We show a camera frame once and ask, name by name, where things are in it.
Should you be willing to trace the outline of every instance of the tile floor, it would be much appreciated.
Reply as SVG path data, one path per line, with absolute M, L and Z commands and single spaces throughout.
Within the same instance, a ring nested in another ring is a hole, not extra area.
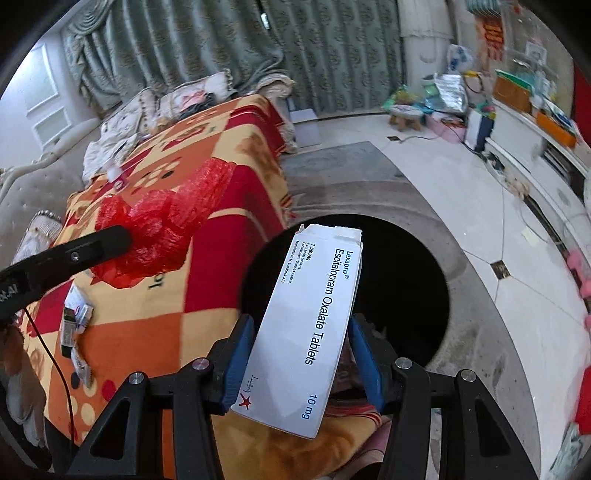
M 391 141 L 422 132 L 398 132 L 387 115 L 319 122 L 323 143 L 303 151 L 370 141 L 431 204 L 454 235 L 496 304 L 521 358 L 538 418 L 541 477 L 574 416 L 591 343 L 586 309 L 576 284 L 537 218 L 505 190 L 477 156 L 442 139 Z M 499 280 L 491 263 L 502 260 Z

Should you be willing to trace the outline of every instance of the pink storage box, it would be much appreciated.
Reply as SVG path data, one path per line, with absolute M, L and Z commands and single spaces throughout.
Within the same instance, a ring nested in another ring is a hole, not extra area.
M 434 120 L 431 115 L 425 115 L 425 119 L 427 128 L 433 130 L 438 137 L 444 138 L 450 143 L 462 143 L 464 141 L 466 136 L 465 127 L 448 127 Z

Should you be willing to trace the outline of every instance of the curtain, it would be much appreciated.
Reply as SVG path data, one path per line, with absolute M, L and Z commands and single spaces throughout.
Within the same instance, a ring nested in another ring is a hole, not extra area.
M 401 83 L 396 0 L 262 0 L 298 108 L 371 109 Z
M 70 71 L 99 112 L 229 68 L 247 90 L 282 61 L 256 0 L 95 0 L 62 31 Z

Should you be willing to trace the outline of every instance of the checkered blanket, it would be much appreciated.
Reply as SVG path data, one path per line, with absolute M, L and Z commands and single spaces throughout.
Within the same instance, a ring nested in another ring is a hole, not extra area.
M 286 225 L 290 197 L 277 161 L 285 146 L 281 124 L 265 98 L 251 95 L 191 116 L 141 144 L 123 166 L 129 185 L 120 195 L 130 205 L 152 189 L 178 188 L 210 157 L 238 165 L 216 211 L 195 233 L 186 262 L 177 271 L 126 290 L 80 273 L 33 306 L 35 322 L 68 379 L 73 367 L 60 355 L 59 327 L 70 283 L 84 290 L 96 307 L 79 343 L 94 381 L 90 388 L 71 387 L 78 444 L 131 372 L 141 370 L 151 377 L 176 372 L 207 355 L 216 340 L 232 331 L 248 265 Z M 57 242 L 93 232 L 101 198 L 112 192 L 102 175 L 74 194 Z M 45 414 L 68 435 L 69 412 L 59 375 L 26 320 L 21 329 L 47 393 Z M 304 440 L 232 413 L 212 420 L 229 480 L 315 478 L 343 465 L 379 424 L 379 416 L 371 413 L 337 414 L 325 418 L 316 439 Z M 172 477 L 169 415 L 163 446 L 165 473 Z

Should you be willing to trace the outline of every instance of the small bottle on bed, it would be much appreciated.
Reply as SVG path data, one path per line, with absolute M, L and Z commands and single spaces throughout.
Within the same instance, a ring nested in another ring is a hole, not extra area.
M 127 175 L 121 169 L 120 166 L 116 165 L 113 160 L 109 160 L 105 164 L 105 169 L 107 171 L 107 180 L 109 183 L 113 184 L 113 188 L 117 193 L 123 190 L 129 181 L 127 180 Z

